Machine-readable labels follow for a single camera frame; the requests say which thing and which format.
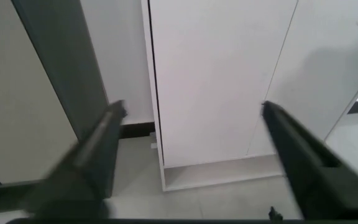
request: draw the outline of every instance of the white cabinet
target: white cabinet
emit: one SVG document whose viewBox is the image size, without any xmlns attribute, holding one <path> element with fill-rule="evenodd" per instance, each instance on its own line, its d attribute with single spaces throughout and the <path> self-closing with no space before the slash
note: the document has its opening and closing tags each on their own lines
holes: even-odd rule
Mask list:
<svg viewBox="0 0 358 224">
<path fill-rule="evenodd" d="M 358 92 L 358 0 L 299 1 L 266 99 L 326 139 Z M 259 119 L 249 155 L 272 152 Z"/>
<path fill-rule="evenodd" d="M 357 97 L 358 0 L 142 7 L 165 190 L 281 175 L 264 100 L 324 139 Z"/>
<path fill-rule="evenodd" d="M 165 167 L 247 155 L 295 4 L 150 2 Z"/>
</svg>

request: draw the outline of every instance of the cabinet door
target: cabinet door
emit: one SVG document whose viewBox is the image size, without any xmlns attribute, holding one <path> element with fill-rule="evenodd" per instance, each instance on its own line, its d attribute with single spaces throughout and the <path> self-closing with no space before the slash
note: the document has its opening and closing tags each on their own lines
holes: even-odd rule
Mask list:
<svg viewBox="0 0 358 224">
<path fill-rule="evenodd" d="M 299 1 L 267 99 L 325 139 L 358 91 L 358 0 Z M 273 153 L 259 119 L 250 155 Z"/>
<path fill-rule="evenodd" d="M 165 167 L 247 155 L 295 4 L 150 2 Z"/>
</svg>

